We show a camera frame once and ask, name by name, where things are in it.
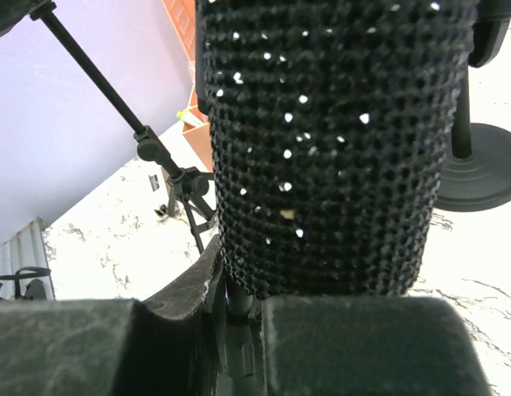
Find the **black microphone silver grille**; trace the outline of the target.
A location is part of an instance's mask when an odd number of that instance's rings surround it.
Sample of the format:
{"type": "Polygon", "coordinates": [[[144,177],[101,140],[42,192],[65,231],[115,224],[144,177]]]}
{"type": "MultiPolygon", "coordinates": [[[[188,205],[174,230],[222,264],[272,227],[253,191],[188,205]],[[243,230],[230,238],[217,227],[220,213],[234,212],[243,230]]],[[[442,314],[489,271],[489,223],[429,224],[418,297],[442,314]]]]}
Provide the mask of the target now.
{"type": "Polygon", "coordinates": [[[271,295],[417,280],[474,1],[202,1],[229,276],[271,295]]]}

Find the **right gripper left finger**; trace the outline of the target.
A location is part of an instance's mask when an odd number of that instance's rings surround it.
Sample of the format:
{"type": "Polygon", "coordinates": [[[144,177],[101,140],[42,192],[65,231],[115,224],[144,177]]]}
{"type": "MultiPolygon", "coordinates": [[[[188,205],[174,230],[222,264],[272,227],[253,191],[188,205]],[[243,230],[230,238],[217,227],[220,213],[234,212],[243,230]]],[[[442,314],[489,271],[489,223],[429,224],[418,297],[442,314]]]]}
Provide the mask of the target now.
{"type": "Polygon", "coordinates": [[[0,395],[212,395],[219,240],[145,301],[0,302],[0,395]]]}

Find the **black tripod microphone stand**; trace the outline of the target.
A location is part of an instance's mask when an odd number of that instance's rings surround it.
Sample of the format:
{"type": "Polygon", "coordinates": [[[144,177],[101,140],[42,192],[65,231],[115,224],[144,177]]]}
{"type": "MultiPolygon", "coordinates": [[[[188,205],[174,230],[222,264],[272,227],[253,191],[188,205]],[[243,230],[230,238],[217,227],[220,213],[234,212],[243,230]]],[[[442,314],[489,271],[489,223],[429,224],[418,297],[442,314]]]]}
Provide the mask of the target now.
{"type": "Polygon", "coordinates": [[[209,191],[213,175],[210,172],[201,172],[196,167],[181,168],[173,161],[171,153],[151,127],[141,123],[78,42],[70,35],[54,14],[55,8],[54,2],[43,1],[30,12],[30,17],[34,21],[42,20],[44,22],[54,37],[131,127],[137,142],[138,157],[143,161],[158,164],[168,174],[164,179],[170,186],[168,215],[173,216],[176,203],[182,203],[198,252],[203,252],[205,248],[201,240],[201,233],[211,229],[217,221],[216,211],[204,199],[209,191]]]}

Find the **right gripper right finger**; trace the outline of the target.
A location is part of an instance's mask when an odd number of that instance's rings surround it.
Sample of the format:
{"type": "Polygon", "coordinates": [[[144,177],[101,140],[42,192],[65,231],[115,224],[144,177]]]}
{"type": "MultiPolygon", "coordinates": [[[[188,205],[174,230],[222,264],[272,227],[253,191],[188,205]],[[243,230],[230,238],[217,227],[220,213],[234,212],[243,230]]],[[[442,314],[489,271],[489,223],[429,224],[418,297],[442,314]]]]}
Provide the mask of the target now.
{"type": "Polygon", "coordinates": [[[461,317],[424,297],[263,302],[266,395],[491,393],[461,317]]]}

